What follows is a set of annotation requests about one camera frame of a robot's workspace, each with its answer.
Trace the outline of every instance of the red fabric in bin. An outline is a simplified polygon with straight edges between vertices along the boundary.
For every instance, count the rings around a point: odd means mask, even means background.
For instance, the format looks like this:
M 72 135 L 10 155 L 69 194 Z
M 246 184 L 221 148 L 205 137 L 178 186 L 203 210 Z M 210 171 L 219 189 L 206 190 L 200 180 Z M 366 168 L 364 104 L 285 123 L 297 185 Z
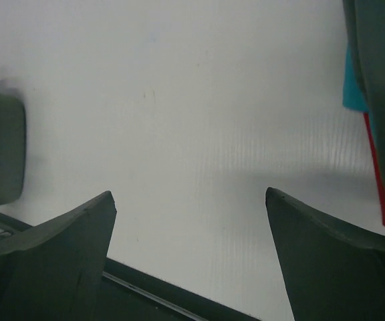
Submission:
M 372 160 L 374 162 L 374 171 L 375 179 L 377 181 L 378 196 L 380 198 L 381 214 L 382 214 L 382 224 L 385 226 L 385 188 L 381 179 L 380 168 L 378 167 L 377 152 L 374 145 L 374 139 L 371 134 L 371 126 L 369 123 L 369 116 L 367 113 L 364 113 L 366 130 L 368 132 L 369 145 L 371 147 Z

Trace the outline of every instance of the white table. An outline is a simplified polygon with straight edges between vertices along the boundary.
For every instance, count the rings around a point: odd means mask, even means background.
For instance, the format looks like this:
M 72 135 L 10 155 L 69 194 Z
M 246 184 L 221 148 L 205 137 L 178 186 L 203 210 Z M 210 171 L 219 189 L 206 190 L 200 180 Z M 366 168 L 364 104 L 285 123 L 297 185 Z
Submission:
M 111 258 L 293 320 L 268 186 L 385 234 L 345 50 L 341 1 L 0 0 L 0 90 L 28 128 L 0 210 L 35 225 L 109 189 Z

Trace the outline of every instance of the table surface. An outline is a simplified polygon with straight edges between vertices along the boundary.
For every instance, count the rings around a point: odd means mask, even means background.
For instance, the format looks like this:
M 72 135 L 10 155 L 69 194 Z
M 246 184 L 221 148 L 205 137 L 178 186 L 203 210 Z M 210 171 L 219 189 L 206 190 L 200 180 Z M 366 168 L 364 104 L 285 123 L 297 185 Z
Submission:
M 0 91 L 27 111 L 0 210 L 35 225 L 111 190 L 109 257 L 293 320 L 268 186 L 385 235 L 345 50 L 341 1 L 0 0 Z

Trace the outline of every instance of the gray container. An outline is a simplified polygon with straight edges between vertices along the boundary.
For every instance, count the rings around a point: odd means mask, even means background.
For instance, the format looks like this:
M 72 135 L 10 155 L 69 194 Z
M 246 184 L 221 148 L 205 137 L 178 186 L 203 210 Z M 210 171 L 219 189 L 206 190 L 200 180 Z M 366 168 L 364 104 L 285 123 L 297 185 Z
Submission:
M 17 98 L 0 94 L 0 205 L 21 195 L 25 151 L 25 107 Z

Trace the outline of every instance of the dark floor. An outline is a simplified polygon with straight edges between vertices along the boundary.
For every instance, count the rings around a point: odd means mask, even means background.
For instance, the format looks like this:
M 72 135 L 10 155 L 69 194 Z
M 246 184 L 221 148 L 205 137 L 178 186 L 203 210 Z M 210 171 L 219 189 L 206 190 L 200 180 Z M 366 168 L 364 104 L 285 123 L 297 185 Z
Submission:
M 96 304 L 95 320 L 184 321 L 190 319 L 128 288 L 102 278 Z

